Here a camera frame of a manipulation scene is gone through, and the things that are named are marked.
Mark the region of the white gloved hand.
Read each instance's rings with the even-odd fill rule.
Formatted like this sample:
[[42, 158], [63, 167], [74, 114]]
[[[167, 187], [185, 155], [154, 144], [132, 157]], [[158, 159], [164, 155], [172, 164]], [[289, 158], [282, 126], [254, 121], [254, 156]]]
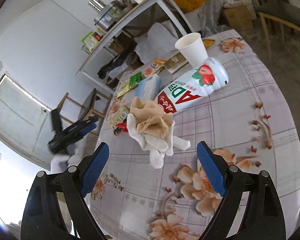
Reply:
[[70, 166], [78, 166], [83, 159], [83, 151], [71, 144], [66, 148], [67, 154], [57, 153], [51, 160], [50, 174], [62, 173]]

